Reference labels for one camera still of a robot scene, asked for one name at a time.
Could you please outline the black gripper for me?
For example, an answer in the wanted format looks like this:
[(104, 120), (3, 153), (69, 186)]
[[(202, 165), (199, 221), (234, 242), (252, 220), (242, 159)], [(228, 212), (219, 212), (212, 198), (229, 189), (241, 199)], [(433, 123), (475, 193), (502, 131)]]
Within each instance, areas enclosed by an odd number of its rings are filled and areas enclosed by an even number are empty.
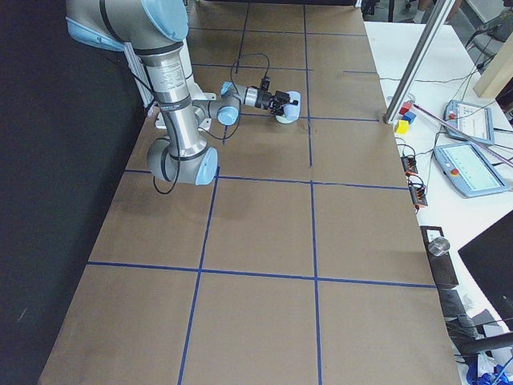
[(269, 110), (273, 116), (283, 116), (284, 106), (299, 104), (299, 93), (297, 91), (276, 91), (273, 95), (270, 92), (257, 91), (256, 108)]

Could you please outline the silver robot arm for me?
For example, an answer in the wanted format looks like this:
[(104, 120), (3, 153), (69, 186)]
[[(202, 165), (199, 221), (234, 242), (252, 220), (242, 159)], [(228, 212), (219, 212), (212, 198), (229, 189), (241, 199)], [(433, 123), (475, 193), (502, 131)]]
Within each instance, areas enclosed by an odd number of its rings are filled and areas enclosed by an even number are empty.
[(147, 165), (157, 179), (210, 184), (216, 175), (217, 150), (200, 134), (210, 120), (235, 124), (242, 106), (269, 111), (283, 124), (297, 120), (301, 95), (269, 92), (268, 76), (259, 87), (230, 80), (220, 94), (205, 94), (195, 83), (186, 37), (188, 15), (181, 1), (68, 1), (69, 35), (80, 43), (109, 51), (131, 44), (147, 70), (167, 135), (151, 145)]

